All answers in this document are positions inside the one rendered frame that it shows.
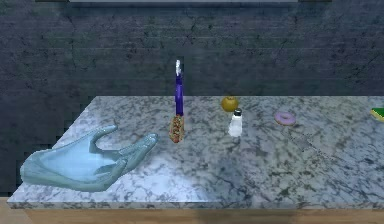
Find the purple candle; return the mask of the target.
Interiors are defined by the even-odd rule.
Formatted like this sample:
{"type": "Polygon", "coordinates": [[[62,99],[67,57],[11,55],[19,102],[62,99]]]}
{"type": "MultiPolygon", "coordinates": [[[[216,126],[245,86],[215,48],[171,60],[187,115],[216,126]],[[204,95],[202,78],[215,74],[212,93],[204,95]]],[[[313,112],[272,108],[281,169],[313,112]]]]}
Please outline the purple candle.
{"type": "Polygon", "coordinates": [[[175,88],[175,103],[176,103],[176,115],[183,116],[183,76],[182,76],[182,69],[181,69],[181,61],[176,60],[175,64],[175,82],[176,82],[176,88],[175,88]]]}

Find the yellow-green apple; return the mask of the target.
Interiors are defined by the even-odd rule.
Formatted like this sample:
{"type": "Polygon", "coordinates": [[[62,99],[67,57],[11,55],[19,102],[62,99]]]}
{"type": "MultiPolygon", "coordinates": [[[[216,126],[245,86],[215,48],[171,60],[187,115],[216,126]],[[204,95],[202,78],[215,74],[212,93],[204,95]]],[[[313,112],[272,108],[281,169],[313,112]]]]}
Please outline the yellow-green apple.
{"type": "Polygon", "coordinates": [[[226,112],[233,112],[238,107],[238,100],[234,96],[224,97],[221,101],[221,107],[226,112]]]}

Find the white salt shaker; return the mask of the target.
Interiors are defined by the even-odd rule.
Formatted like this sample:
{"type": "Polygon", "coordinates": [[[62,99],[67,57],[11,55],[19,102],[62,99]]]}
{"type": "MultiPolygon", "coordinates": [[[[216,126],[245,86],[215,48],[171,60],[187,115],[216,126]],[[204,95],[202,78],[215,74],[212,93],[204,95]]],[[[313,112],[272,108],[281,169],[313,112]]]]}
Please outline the white salt shaker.
{"type": "Polygon", "coordinates": [[[228,126],[228,133],[232,137],[240,137],[242,134],[242,110],[240,108],[235,109],[233,112],[228,126]]]}

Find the marble top wooden counter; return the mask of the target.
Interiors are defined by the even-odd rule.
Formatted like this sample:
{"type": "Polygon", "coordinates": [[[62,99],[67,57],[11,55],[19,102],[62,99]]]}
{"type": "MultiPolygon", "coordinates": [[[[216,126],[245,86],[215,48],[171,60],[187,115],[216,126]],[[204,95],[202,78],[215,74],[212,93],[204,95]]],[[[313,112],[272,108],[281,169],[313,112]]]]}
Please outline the marble top wooden counter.
{"type": "Polygon", "coordinates": [[[34,224],[384,224],[382,96],[244,96],[243,132],[216,97],[187,97],[185,135],[169,139],[170,97],[98,96],[62,136],[116,124],[110,150],[155,132],[156,147],[98,193],[24,184],[9,198],[34,224]],[[292,126],[276,112],[296,117],[292,126]]]}

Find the pink frosted doughnut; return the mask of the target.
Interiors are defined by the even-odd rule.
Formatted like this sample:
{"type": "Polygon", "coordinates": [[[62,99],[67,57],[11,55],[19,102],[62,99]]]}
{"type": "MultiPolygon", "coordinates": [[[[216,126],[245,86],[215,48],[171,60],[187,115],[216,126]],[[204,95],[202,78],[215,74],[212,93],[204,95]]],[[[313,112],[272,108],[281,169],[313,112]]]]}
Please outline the pink frosted doughnut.
{"type": "Polygon", "coordinates": [[[296,117],[290,112],[276,112],[274,120],[283,126],[292,126],[296,123],[296,117]]]}

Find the pale blue glass hand sculpture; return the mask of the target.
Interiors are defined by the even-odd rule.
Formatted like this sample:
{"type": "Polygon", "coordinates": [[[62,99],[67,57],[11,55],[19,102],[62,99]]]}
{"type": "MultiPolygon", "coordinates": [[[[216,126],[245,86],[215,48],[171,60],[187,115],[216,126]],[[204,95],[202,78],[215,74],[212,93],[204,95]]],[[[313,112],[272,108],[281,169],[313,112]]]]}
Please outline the pale blue glass hand sculpture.
{"type": "Polygon", "coordinates": [[[20,167],[22,181],[82,192],[107,190],[134,170],[159,139],[156,133],[149,133],[122,149],[103,150],[97,146],[100,138],[117,129],[117,125],[109,125],[64,146],[32,153],[20,167]]]}

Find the green and yellow sponge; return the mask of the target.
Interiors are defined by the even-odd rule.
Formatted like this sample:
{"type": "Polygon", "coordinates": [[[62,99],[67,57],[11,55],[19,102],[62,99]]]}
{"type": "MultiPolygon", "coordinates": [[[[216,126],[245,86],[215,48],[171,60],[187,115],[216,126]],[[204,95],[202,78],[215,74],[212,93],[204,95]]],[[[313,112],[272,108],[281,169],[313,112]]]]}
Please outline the green and yellow sponge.
{"type": "Polygon", "coordinates": [[[372,108],[370,113],[379,121],[384,122],[384,108],[372,108]]]}

